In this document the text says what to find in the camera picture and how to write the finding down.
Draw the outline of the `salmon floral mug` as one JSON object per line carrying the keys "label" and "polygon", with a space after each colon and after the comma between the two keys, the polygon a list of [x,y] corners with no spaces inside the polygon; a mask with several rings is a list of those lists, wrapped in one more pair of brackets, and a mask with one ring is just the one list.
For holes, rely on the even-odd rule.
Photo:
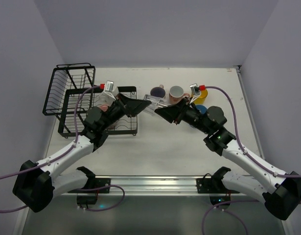
{"label": "salmon floral mug", "polygon": [[173,86],[169,90],[169,103],[174,105],[183,98],[189,98],[190,95],[185,93],[183,88],[180,86]]}

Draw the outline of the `pink ghost pattern mug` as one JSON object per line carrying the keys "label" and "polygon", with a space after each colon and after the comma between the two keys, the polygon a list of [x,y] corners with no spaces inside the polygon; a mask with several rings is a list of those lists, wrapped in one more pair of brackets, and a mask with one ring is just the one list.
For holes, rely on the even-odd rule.
{"label": "pink ghost pattern mug", "polygon": [[109,105],[108,104],[100,105],[99,109],[103,112],[106,112],[109,109]]}

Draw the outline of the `light blue plastic cup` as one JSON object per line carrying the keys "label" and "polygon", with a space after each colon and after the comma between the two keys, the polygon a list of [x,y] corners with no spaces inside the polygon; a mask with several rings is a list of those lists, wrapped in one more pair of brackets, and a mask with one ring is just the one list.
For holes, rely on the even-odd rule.
{"label": "light blue plastic cup", "polygon": [[207,112],[207,108],[204,105],[196,105],[196,108],[201,114],[205,114]]}

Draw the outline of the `yellow mug black handle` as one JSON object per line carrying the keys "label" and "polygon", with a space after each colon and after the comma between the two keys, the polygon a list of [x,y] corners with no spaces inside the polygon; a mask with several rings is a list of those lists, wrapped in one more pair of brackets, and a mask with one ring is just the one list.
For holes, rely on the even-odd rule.
{"label": "yellow mug black handle", "polygon": [[196,105],[199,105],[199,104],[202,105],[202,104],[204,104],[207,95],[208,95],[207,89],[201,91],[201,95],[194,101],[194,103]]}

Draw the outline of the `clear faceted glass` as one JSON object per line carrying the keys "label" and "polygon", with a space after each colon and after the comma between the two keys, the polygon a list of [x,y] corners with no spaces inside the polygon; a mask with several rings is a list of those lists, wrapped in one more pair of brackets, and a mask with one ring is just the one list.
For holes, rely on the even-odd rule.
{"label": "clear faceted glass", "polygon": [[144,96],[144,100],[150,101],[151,104],[149,106],[147,106],[143,111],[152,116],[155,115],[155,110],[157,108],[164,108],[164,107],[167,107],[170,105],[168,100],[166,100],[165,98],[156,97],[156,96],[152,96],[149,94],[146,94]]}

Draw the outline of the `pink mug purple interior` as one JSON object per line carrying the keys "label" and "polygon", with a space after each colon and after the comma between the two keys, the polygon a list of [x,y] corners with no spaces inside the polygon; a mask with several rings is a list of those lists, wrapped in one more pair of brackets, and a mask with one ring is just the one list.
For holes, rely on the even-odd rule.
{"label": "pink mug purple interior", "polygon": [[150,91],[150,95],[159,98],[165,98],[166,92],[164,86],[160,84],[159,86],[152,88]]}

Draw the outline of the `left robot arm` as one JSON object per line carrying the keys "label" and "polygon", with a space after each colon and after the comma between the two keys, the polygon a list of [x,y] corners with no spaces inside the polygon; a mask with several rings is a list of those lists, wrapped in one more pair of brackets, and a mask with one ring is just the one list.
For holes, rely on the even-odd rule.
{"label": "left robot arm", "polygon": [[135,117],[150,104],[148,100],[131,99],[118,93],[106,111],[96,106],[90,108],[83,122],[84,129],[76,133],[74,141],[48,158],[22,164],[13,194],[31,210],[40,212],[63,193],[94,189],[98,183],[89,169],[82,166],[71,174],[62,175],[62,172],[101,147],[112,124],[123,116]]}

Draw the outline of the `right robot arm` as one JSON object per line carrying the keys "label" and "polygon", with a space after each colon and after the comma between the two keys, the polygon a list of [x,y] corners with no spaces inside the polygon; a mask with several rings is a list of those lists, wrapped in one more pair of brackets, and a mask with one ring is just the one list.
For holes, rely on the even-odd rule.
{"label": "right robot arm", "polygon": [[280,220],[287,220],[301,202],[301,175],[295,171],[287,173],[246,148],[237,135],[224,127],[227,119],[220,107],[211,106],[201,114],[183,98],[177,104],[157,108],[155,113],[169,123],[184,121],[203,132],[210,151],[234,162],[252,176],[252,179],[245,180],[227,170],[221,176],[226,189],[260,201]]}

